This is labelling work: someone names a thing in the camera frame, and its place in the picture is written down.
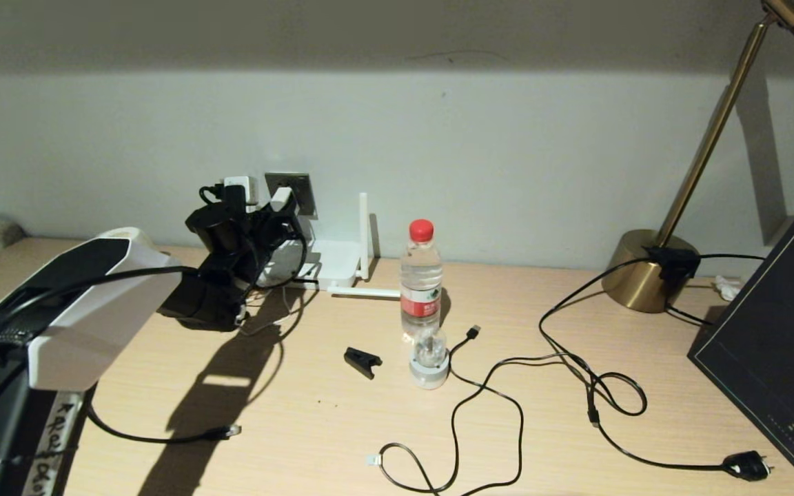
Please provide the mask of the white router with antennas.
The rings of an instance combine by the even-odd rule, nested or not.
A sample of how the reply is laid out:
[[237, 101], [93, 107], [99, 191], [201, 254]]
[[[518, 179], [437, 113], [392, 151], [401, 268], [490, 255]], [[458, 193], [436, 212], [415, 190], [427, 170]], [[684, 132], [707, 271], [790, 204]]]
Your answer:
[[319, 240], [311, 229], [299, 227], [303, 237], [275, 245], [271, 260], [256, 279], [259, 289], [276, 285], [318, 289], [335, 296], [397, 300], [399, 289], [360, 287], [371, 278], [371, 213], [368, 196], [358, 196], [358, 238], [356, 241]]

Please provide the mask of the water bottle red cap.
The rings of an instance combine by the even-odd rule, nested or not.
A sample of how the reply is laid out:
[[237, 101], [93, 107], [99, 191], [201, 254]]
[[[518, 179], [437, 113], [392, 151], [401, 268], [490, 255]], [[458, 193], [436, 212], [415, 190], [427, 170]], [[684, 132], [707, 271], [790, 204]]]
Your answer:
[[413, 220], [400, 258], [400, 320], [405, 342], [440, 326], [443, 262], [431, 220]]

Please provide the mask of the small black clip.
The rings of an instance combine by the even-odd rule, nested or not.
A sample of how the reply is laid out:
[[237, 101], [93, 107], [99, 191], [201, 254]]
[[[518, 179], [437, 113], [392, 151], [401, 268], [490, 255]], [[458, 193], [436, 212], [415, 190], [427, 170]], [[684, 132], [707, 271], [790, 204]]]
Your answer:
[[345, 349], [345, 352], [343, 353], [343, 359], [346, 364], [352, 367], [353, 370], [358, 371], [367, 380], [374, 380], [374, 369], [376, 367], [380, 367], [383, 364], [382, 359], [378, 357], [378, 355], [368, 353], [366, 351], [360, 351], [360, 349], [353, 347], [347, 347]]

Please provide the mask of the glass dome on white base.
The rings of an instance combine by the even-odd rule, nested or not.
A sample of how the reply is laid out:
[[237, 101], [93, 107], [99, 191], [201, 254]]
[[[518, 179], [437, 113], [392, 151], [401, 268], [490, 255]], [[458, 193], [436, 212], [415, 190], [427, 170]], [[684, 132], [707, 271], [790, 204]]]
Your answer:
[[436, 327], [421, 331], [413, 343], [409, 356], [409, 371], [416, 386], [433, 390], [447, 380], [451, 367], [451, 354], [447, 336]]

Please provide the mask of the brass desk lamp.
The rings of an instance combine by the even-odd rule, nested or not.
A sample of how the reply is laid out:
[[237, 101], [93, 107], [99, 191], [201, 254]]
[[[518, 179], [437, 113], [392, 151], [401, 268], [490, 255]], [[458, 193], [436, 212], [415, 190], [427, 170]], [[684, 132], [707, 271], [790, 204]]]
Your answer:
[[[608, 269], [602, 274], [604, 292], [622, 307], [639, 313], [665, 313], [684, 288], [674, 294], [665, 294], [664, 282], [660, 279], [660, 267], [646, 253], [646, 247], [689, 249], [700, 254], [690, 242], [677, 236], [675, 229], [680, 225], [693, 192], [714, 154], [724, 127], [740, 98], [742, 87], [752, 72], [770, 26], [781, 26], [794, 35], [794, 0], [759, 0], [759, 2], [764, 16], [753, 25], [747, 35], [729, 82], [715, 104], [706, 131], [703, 132], [702, 141], [671, 206], [666, 211], [661, 226], [656, 230], [634, 229], [624, 233], [615, 246]], [[700, 254], [700, 256], [702, 261], [705, 260], [704, 255]]]

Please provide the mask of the black box on lamp base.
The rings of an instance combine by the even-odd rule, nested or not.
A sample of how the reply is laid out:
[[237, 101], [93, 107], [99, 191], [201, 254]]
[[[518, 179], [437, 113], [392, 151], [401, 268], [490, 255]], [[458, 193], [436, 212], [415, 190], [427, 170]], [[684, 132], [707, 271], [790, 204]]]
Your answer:
[[649, 246], [645, 251], [660, 267], [665, 294], [680, 292], [702, 263], [702, 257], [694, 250]]

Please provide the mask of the dark box with gold trim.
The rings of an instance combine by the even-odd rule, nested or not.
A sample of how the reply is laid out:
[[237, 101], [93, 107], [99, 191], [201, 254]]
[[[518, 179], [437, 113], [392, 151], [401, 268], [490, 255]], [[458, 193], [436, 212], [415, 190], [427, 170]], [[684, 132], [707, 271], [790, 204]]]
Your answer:
[[794, 221], [688, 358], [794, 467]]

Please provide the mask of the grey wall socket plate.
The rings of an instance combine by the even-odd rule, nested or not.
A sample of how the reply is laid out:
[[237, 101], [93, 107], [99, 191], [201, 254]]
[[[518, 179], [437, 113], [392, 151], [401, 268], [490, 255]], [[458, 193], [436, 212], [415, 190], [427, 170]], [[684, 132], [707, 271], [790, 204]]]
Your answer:
[[306, 173], [267, 172], [264, 175], [269, 197], [281, 186], [291, 187], [295, 194], [299, 216], [315, 216], [317, 204], [314, 200], [311, 176]]

